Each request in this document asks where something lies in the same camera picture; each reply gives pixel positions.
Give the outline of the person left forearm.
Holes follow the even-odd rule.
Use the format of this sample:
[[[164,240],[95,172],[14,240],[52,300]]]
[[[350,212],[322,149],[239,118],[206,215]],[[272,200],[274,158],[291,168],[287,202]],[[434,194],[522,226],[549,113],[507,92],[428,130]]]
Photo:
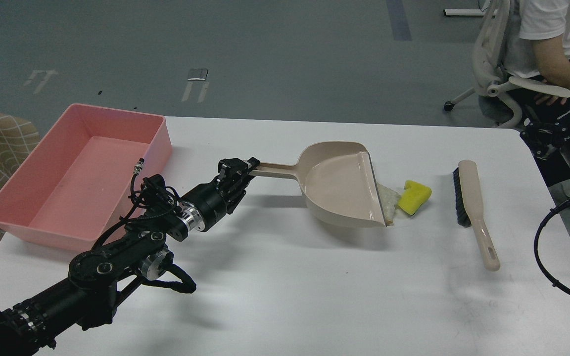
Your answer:
[[[538,71],[544,79],[570,90],[570,59],[564,54],[563,36],[532,40],[531,43]]]

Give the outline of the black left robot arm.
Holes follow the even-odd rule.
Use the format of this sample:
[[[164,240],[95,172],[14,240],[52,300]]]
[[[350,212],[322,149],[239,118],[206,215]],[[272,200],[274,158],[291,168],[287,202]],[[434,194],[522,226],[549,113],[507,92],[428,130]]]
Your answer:
[[[161,175],[130,187],[133,207],[102,233],[92,248],[69,264],[68,276],[34,297],[0,310],[0,356],[31,356],[56,347],[56,337],[73,325],[111,324],[117,308],[139,286],[196,291],[196,282],[174,264],[167,238],[183,241],[191,230],[208,231],[233,213],[246,194],[256,158],[224,159],[218,174],[184,196]]]

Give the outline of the person left hand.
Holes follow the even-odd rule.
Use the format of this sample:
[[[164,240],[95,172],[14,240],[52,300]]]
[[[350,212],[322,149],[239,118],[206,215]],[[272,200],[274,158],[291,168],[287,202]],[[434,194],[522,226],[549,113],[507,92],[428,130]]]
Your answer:
[[[538,93],[533,100],[536,105],[544,104],[545,106],[551,106],[553,104],[566,104],[568,98],[560,97],[558,95]]]

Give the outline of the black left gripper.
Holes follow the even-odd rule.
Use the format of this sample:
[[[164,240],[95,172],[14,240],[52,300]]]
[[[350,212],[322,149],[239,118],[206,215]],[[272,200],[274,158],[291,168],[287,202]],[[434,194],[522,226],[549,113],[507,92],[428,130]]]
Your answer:
[[[201,217],[197,230],[206,232],[226,216],[232,214],[246,195],[246,189],[254,178],[260,160],[229,158],[219,161],[217,180],[199,184],[186,192],[181,199],[196,208]]]

